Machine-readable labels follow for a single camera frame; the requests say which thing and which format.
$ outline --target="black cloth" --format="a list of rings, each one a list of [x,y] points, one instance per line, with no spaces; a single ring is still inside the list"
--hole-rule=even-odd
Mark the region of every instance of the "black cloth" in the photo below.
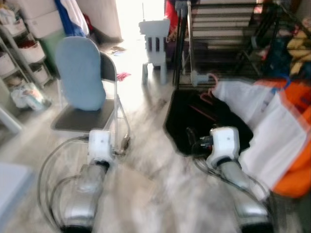
[[[195,90],[175,90],[172,94],[164,130],[176,148],[184,156],[190,156],[191,145],[186,129],[195,129],[198,137],[202,137],[208,136],[209,131],[216,124],[236,127],[240,137],[240,152],[247,149],[250,140],[253,138],[253,133],[249,127],[235,113],[230,111],[225,102],[213,97],[209,99],[212,100],[211,105],[201,100],[199,94]]]

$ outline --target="red cloth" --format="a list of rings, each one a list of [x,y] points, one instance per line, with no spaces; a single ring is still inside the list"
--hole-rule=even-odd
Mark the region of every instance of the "red cloth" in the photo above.
[[[86,24],[87,24],[87,27],[89,29],[89,31],[93,31],[93,26],[91,24],[91,20],[89,19],[89,17],[86,15],[86,14],[83,14],[84,16],[84,19],[86,20]]]
[[[178,16],[177,12],[175,11],[175,7],[169,1],[166,1],[165,16],[171,21],[169,31],[169,33],[171,33],[177,27]]]
[[[123,81],[127,76],[130,76],[131,74],[130,73],[127,73],[127,72],[123,72],[123,73],[120,73],[120,74],[117,74],[117,79],[118,81]]]

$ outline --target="folding chair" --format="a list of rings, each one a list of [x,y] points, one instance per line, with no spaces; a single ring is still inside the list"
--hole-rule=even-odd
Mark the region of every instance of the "folding chair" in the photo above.
[[[56,49],[56,65],[60,73],[58,95],[68,101],[54,120],[52,129],[70,136],[88,135],[92,129],[109,130],[115,121],[115,150],[127,147],[130,126],[118,96],[117,72],[111,58],[99,52],[96,45],[84,37],[64,38]],[[114,83],[114,98],[106,99],[102,80]],[[127,127],[121,148],[118,148],[118,110]]]

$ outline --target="blue chair cushion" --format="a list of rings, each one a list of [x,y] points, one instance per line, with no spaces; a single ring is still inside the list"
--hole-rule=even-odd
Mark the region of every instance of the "blue chair cushion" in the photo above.
[[[106,93],[96,45],[84,37],[64,38],[56,48],[55,62],[69,104],[85,111],[101,109]]]

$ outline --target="wall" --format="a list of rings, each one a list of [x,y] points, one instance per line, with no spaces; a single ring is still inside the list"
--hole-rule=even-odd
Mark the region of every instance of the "wall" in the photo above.
[[[304,17],[311,16],[311,1],[302,0],[296,12],[298,19],[303,20]]]
[[[77,0],[77,3],[96,29],[111,38],[121,38],[115,0]]]

